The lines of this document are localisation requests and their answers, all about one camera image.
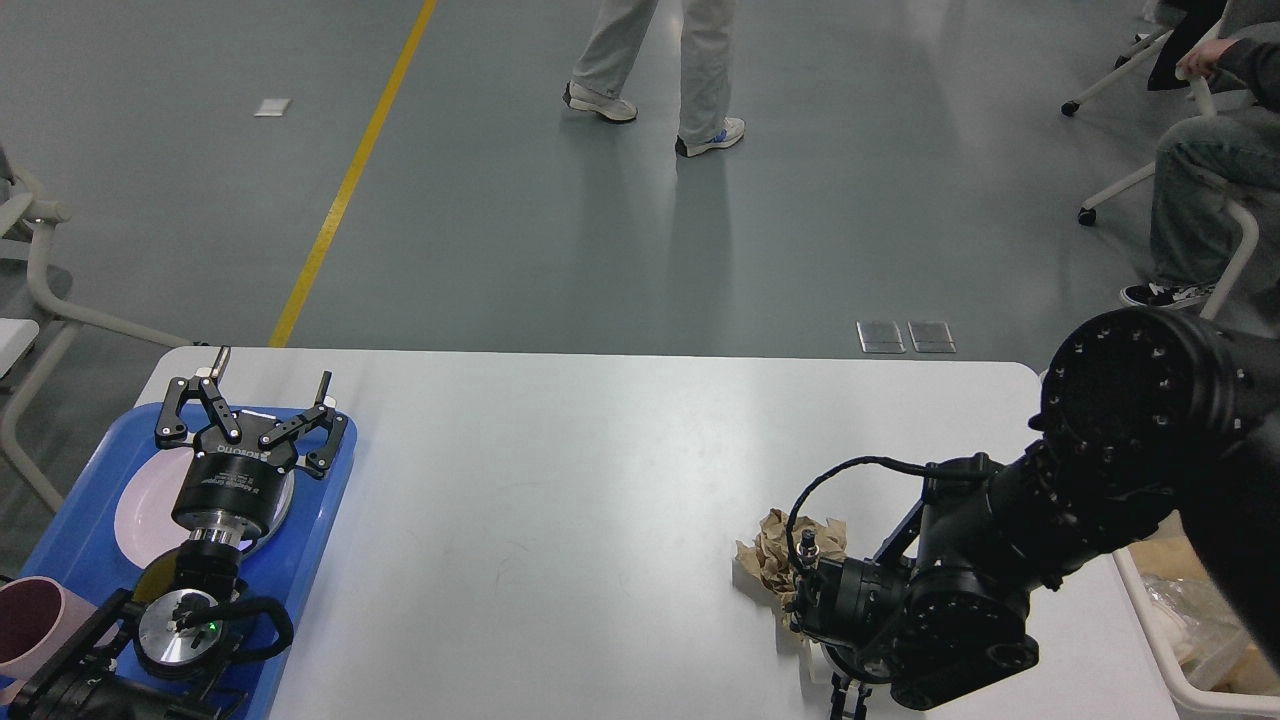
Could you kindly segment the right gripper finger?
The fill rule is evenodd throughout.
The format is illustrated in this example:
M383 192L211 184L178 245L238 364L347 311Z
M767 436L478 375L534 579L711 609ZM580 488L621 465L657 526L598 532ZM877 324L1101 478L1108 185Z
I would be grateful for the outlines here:
M855 682L851 678L842 675L832 675L829 682L831 697L828 719L867 719L867 701L870 698L873 687L868 685L865 682Z

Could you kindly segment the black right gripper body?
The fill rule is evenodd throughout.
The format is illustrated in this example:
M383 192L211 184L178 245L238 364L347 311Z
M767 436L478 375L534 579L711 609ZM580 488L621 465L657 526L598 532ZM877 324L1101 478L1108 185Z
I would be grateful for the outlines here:
M864 647L820 642L823 653L836 673L850 682L868 685L887 685L891 683L891 662L886 659L888 646L883 642L870 642Z

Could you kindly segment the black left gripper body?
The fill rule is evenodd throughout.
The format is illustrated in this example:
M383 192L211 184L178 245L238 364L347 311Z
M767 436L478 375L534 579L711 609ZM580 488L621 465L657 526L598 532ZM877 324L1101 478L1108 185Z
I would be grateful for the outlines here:
M287 483L294 484L298 454L293 446L250 450L227 443L195 446L172 520L195 534L223 533L233 544L268 530Z

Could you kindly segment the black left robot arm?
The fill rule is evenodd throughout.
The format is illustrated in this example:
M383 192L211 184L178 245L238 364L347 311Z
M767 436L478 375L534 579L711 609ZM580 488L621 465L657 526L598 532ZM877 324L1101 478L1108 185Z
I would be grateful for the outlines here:
M244 407L230 357L118 420L3 583L5 719L264 719L353 465L324 372Z

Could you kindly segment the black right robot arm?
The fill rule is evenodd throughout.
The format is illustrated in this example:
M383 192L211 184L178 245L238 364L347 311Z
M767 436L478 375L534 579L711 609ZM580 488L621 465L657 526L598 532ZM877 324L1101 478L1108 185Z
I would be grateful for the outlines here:
M1277 341L1180 313L1125 307L1060 346L1039 433L1007 465L924 466L922 496L869 560L785 537L790 626L833 664L831 717L867 715L874 685L927 711L1033 667L1030 593L1152 536L1179 512L1196 555L1277 661Z

